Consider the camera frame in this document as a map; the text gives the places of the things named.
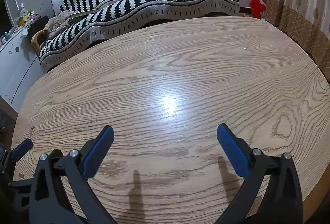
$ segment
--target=beige patterned curtain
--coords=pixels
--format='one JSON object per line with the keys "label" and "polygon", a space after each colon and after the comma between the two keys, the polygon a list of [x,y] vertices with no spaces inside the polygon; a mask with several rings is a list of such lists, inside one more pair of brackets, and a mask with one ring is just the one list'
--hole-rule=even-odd
{"label": "beige patterned curtain", "polygon": [[308,51],[330,81],[330,0],[264,0],[265,19]]}

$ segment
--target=red plastic bag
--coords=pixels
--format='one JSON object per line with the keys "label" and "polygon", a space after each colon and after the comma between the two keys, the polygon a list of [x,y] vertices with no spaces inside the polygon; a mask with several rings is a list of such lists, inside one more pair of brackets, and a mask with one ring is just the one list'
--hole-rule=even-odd
{"label": "red plastic bag", "polygon": [[260,15],[266,11],[266,4],[262,0],[252,0],[250,3],[252,15],[260,19]]}

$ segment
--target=striped sofa cover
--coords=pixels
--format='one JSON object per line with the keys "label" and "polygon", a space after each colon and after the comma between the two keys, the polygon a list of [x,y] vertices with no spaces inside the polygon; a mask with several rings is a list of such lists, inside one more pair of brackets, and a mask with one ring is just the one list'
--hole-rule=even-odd
{"label": "striped sofa cover", "polygon": [[87,48],[139,29],[149,22],[180,20],[221,12],[237,15],[239,0],[52,0],[54,13],[102,8],[46,41],[40,66],[47,72]]}

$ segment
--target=wood grain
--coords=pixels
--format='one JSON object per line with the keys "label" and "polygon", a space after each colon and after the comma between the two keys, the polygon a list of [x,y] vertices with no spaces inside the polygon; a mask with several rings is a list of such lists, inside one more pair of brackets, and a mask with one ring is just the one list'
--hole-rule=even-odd
{"label": "wood grain", "polygon": [[[109,124],[114,143],[89,183],[118,223],[213,224],[242,183],[217,126],[266,154],[290,152],[305,198],[330,160],[329,108],[318,67],[267,22],[152,26],[90,48],[34,84],[13,138],[15,146],[30,137],[34,147],[15,179],[32,177],[40,154],[68,154]],[[265,177],[251,212],[266,187]]]}

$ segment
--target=folded blanket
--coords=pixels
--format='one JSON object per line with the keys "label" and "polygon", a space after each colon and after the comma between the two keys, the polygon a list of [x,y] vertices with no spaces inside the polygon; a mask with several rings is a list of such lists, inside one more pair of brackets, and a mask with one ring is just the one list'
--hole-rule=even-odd
{"label": "folded blanket", "polygon": [[51,18],[44,27],[42,35],[47,40],[53,40],[73,24],[73,19],[70,18],[70,15],[74,13],[73,11],[63,11],[57,17]]}

